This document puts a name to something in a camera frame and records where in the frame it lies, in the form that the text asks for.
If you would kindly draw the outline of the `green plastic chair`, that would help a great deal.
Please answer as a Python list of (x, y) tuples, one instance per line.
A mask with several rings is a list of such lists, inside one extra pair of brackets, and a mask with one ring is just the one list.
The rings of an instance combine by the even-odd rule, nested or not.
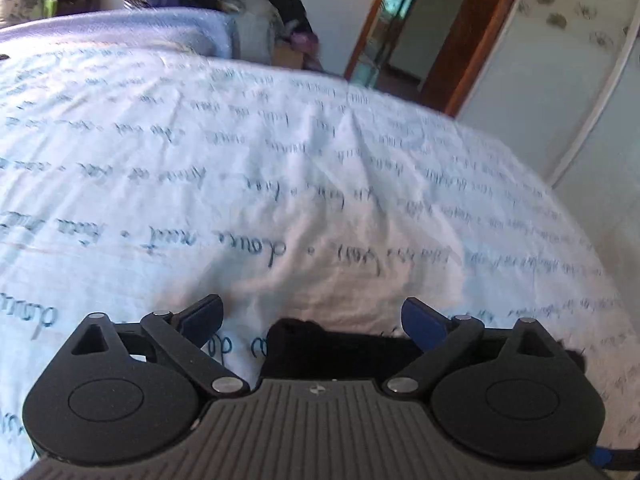
[(58, 14), (58, 0), (43, 0), (42, 16), (44, 18), (55, 18)]

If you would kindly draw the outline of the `white script-print bed sheet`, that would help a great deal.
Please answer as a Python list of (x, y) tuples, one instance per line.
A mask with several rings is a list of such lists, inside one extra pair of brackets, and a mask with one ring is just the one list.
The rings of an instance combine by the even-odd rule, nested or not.
[(331, 77), (61, 44), (1, 64), (1, 474), (28, 390), (89, 313), (208, 295), (255, 378), (279, 318), (397, 336), (410, 296), (581, 351), (600, 442), (639, 443), (639, 339), (590, 241), (500, 141)]

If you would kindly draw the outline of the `grey garment pile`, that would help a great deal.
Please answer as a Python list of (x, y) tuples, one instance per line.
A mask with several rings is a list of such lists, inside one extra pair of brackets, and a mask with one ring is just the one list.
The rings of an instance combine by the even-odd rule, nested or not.
[(271, 65), (283, 23), (269, 0), (221, 0), (235, 22), (236, 55), (241, 61)]

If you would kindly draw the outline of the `wooden door frame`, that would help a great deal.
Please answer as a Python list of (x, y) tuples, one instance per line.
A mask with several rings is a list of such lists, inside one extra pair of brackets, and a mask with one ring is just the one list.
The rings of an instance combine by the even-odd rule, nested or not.
[(515, 0), (373, 0), (346, 79), (456, 116)]

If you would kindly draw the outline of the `black backpack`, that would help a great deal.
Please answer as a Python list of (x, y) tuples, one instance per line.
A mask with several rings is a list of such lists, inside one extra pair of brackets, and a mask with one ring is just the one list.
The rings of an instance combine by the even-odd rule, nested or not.
[(314, 32), (302, 0), (269, 1), (277, 9), (287, 32), (290, 34), (312, 34)]

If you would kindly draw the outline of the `black pants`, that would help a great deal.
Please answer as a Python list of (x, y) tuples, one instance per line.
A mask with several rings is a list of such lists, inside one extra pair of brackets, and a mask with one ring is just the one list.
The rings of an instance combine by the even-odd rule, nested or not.
[[(510, 355), (511, 362), (503, 362), (500, 352), (511, 335), (510, 330), (485, 326), (483, 338), (472, 344), (437, 384), (458, 370), (474, 367), (491, 377), (536, 379), (548, 385), (585, 378), (585, 360), (576, 351), (565, 349), (538, 323), (529, 325), (516, 341), (524, 344), (525, 350), (515, 351)], [(294, 318), (280, 320), (270, 328), (266, 348), (258, 382), (370, 380), (381, 388), (423, 354), (409, 336), (331, 332), (315, 322)]]

